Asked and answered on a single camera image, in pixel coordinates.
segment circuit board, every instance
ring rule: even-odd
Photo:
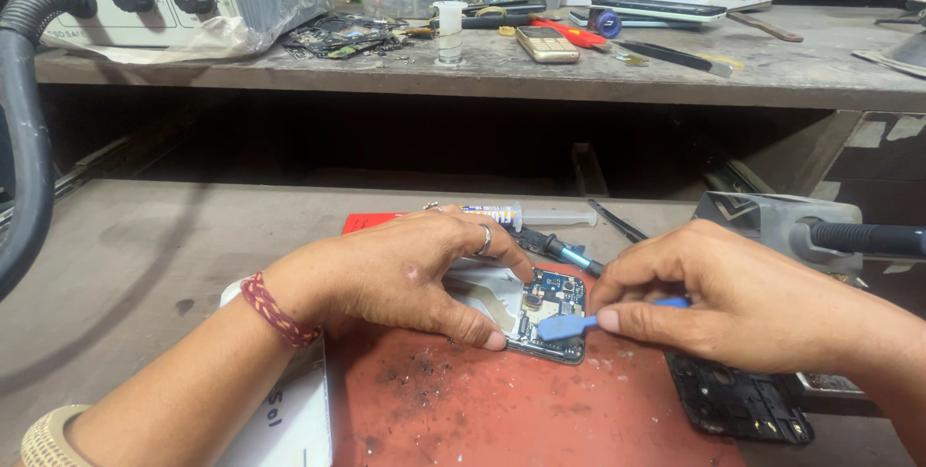
[[[543,319],[573,313],[585,317],[585,283],[561,273],[538,269],[533,273],[533,282],[524,284],[516,336],[508,337],[508,347],[567,364],[582,362],[585,356],[583,335],[544,341],[537,336],[537,324]]]

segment silver ring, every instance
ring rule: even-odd
[[[489,230],[489,226],[485,223],[479,223],[479,226],[485,229],[485,245],[482,245],[482,249],[476,252],[475,255],[484,256],[489,251],[489,246],[492,245],[492,231]]]

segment blue pry tool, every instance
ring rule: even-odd
[[[672,297],[657,300],[653,304],[656,306],[690,307],[692,301],[687,297]],[[595,326],[597,323],[598,318],[595,315],[591,317],[580,317],[578,315],[551,317],[541,320],[540,324],[537,325],[537,336],[546,341],[560,340],[581,335],[585,328]]]

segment bangle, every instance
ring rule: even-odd
[[[64,406],[29,427],[19,455],[26,467],[93,467],[64,438],[64,429],[90,406]]]
[[[279,331],[286,342],[305,349],[312,345],[321,336],[321,326],[311,329],[293,320],[286,315],[277,301],[273,300],[271,293],[264,286],[264,273],[257,272],[241,281],[241,295],[248,304],[261,314],[273,328]]]

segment maroon braided bracelet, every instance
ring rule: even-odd
[[[264,286],[263,272],[257,272],[241,281],[241,295],[251,307],[267,319],[274,329],[284,336],[286,342],[305,349],[321,336],[321,326],[315,329],[307,328],[290,318],[277,306],[277,301],[273,300],[267,287]]]

